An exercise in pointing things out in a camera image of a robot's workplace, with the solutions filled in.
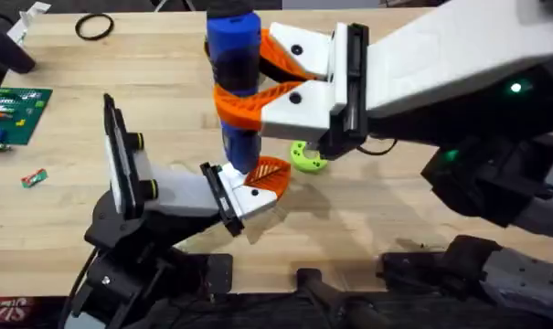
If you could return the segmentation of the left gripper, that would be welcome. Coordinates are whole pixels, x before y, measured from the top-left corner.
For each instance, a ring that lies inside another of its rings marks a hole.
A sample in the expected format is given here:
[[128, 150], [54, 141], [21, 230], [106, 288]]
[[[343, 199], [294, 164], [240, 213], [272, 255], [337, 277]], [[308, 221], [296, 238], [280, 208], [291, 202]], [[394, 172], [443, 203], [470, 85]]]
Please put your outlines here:
[[238, 236], [242, 220], [272, 208], [291, 176], [291, 165], [272, 156], [261, 156], [247, 174], [231, 163], [204, 163], [198, 175], [151, 164], [144, 151], [108, 150], [106, 159], [110, 187], [84, 239], [128, 256], [169, 249], [217, 223]]

